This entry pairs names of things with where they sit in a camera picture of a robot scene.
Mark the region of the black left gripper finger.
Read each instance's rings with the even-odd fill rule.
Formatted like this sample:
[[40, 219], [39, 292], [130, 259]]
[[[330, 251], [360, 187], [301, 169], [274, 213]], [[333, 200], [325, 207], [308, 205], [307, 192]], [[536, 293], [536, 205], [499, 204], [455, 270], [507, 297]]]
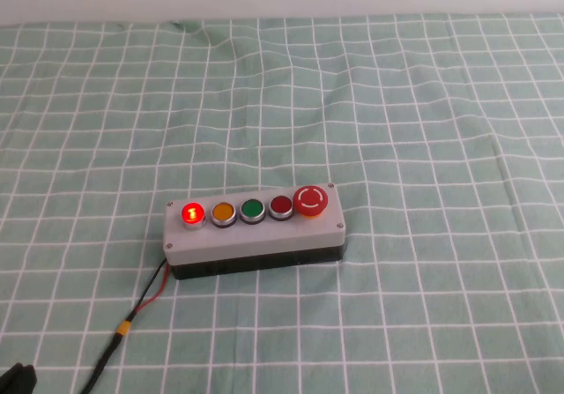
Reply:
[[1, 376], [1, 394], [26, 393], [25, 367], [16, 363]]
[[11, 392], [16, 394], [32, 394], [37, 383], [33, 365], [17, 367], [11, 383]]

